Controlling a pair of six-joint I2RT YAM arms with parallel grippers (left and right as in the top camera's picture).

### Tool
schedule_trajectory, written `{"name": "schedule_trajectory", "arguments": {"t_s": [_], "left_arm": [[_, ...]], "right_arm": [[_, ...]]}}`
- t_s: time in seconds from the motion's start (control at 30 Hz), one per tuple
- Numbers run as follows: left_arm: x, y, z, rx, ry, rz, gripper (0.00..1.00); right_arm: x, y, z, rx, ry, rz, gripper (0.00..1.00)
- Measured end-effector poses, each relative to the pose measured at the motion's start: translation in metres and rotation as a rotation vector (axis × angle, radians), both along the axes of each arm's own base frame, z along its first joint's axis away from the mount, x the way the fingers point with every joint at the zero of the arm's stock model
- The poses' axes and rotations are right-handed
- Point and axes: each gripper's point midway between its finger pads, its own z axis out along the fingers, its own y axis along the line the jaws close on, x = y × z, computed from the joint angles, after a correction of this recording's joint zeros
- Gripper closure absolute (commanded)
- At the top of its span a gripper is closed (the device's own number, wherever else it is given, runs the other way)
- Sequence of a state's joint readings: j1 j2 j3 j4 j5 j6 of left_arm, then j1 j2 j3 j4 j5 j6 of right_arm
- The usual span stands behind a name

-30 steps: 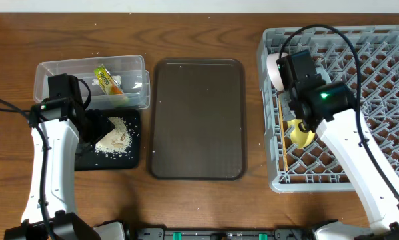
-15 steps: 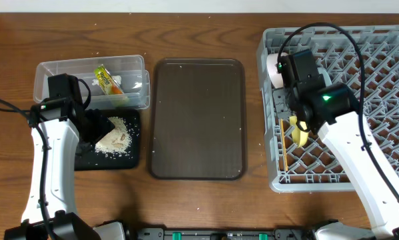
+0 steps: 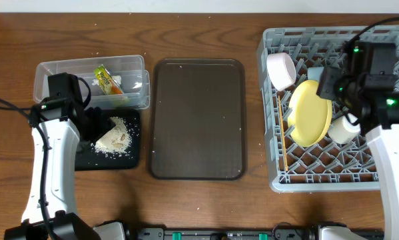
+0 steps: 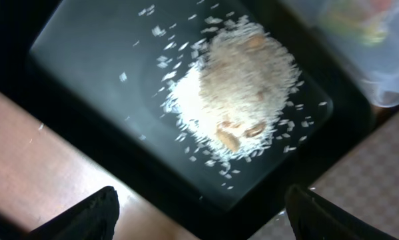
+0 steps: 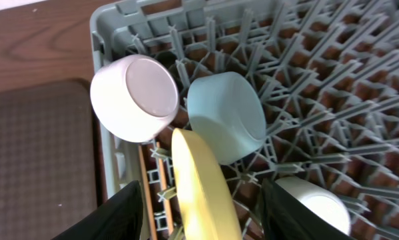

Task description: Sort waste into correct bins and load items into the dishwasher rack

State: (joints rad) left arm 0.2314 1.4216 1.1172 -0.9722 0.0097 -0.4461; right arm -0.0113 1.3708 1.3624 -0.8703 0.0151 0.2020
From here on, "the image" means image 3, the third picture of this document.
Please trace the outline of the light blue bowl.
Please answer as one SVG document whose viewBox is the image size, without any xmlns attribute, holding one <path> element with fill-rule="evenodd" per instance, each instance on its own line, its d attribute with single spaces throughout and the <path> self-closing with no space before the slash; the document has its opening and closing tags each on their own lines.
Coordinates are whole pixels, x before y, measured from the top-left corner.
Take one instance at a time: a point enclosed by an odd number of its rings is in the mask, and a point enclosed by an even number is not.
<svg viewBox="0 0 399 240">
<path fill-rule="evenodd" d="M 308 68 L 308 70 L 307 70 L 308 80 L 314 80 L 314 81 L 319 82 L 323 70 L 324 70 L 324 67 L 310 67 L 310 68 Z"/>
</svg>

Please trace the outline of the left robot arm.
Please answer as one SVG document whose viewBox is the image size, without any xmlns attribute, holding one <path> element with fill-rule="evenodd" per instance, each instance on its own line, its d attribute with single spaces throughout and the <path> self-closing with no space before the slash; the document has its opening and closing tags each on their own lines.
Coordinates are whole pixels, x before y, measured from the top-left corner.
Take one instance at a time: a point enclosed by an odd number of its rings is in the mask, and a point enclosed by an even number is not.
<svg viewBox="0 0 399 240">
<path fill-rule="evenodd" d="M 80 141 L 94 143 L 114 122 L 83 98 L 81 78 L 68 73 L 48 78 L 49 96 L 26 116 L 32 128 L 31 189 L 21 224 L 5 239 L 126 239 L 120 221 L 90 227 L 77 215 L 75 157 Z"/>
</svg>

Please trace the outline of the white bowl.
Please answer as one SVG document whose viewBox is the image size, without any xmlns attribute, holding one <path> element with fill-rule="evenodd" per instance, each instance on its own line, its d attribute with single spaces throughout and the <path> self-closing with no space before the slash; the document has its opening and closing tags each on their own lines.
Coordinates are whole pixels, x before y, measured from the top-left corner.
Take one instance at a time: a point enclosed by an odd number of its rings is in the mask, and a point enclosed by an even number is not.
<svg viewBox="0 0 399 240">
<path fill-rule="evenodd" d="M 294 62 L 287 53 L 274 53 L 266 59 L 268 76 L 277 91 L 283 91 L 296 81 Z"/>
</svg>

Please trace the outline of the white cup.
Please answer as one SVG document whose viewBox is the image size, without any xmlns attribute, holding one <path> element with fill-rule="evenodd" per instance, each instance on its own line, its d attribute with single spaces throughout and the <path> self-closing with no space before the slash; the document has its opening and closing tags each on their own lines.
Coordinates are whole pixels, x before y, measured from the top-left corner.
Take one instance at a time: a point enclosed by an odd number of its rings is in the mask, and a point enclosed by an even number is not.
<svg viewBox="0 0 399 240">
<path fill-rule="evenodd" d="M 360 133 L 360 124 L 354 125 L 358 119 L 351 113 L 341 116 L 332 122 L 328 136 L 337 144 L 347 144 Z"/>
</svg>

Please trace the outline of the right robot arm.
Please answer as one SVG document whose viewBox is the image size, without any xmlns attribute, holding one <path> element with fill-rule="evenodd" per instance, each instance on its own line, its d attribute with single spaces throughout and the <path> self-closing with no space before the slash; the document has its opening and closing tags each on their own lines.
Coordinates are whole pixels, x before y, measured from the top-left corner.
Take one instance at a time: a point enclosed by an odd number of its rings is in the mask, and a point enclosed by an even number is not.
<svg viewBox="0 0 399 240">
<path fill-rule="evenodd" d="M 375 162 L 384 210 L 385 239 L 399 239 L 399 91 L 394 43 L 351 40 L 343 70 L 325 67 L 316 94 L 356 117 Z"/>
</svg>

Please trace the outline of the yellow plate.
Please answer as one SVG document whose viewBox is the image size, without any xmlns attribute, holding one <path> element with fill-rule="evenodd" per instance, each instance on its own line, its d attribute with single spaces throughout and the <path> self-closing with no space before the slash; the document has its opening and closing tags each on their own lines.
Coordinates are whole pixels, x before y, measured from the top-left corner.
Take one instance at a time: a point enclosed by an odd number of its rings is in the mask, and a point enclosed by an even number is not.
<svg viewBox="0 0 399 240">
<path fill-rule="evenodd" d="M 332 101 L 320 98 L 316 92 L 318 82 L 302 82 L 293 92 L 288 107 L 288 126 L 294 126 L 290 133 L 292 140 L 301 147 L 310 147 L 328 132 L 332 120 Z"/>
</svg>

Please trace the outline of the pile of rice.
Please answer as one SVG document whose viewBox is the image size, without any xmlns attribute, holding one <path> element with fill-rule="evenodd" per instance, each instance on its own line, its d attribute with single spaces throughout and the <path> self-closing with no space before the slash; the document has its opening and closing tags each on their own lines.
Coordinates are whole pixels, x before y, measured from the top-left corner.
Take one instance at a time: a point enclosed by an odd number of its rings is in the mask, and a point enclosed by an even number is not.
<svg viewBox="0 0 399 240">
<path fill-rule="evenodd" d="M 121 117 L 111 117 L 110 120 L 115 126 L 95 143 L 94 151 L 104 154 L 127 153 L 132 137 L 125 125 L 125 120 Z"/>
</svg>

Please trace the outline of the wooden chopstick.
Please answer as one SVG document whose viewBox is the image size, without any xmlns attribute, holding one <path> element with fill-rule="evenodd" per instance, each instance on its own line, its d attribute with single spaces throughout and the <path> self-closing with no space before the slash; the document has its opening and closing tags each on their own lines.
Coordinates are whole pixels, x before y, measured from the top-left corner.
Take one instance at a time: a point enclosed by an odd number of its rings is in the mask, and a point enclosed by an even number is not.
<svg viewBox="0 0 399 240">
<path fill-rule="evenodd" d="M 280 123 L 280 134 L 282 141 L 282 158 L 284 163 L 284 171 L 288 172 L 288 162 L 286 157 L 286 143 L 285 143 L 285 134 L 284 134 L 284 123 L 283 123 L 283 112 L 282 112 L 282 104 L 280 96 L 278 95 L 278 112 L 279 112 L 279 123 Z"/>
</svg>

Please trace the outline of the green snack wrapper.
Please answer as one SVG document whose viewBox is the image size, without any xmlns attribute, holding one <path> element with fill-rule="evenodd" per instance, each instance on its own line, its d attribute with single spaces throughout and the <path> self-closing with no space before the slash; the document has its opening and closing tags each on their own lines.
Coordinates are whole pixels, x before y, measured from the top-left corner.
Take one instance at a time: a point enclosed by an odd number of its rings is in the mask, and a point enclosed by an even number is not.
<svg viewBox="0 0 399 240">
<path fill-rule="evenodd" d="M 109 101 L 115 107 L 122 107 L 129 102 L 129 98 L 124 96 L 121 86 L 112 78 L 104 65 L 98 66 L 94 70 L 95 77 L 98 80 L 99 87 L 105 95 L 108 95 Z"/>
</svg>

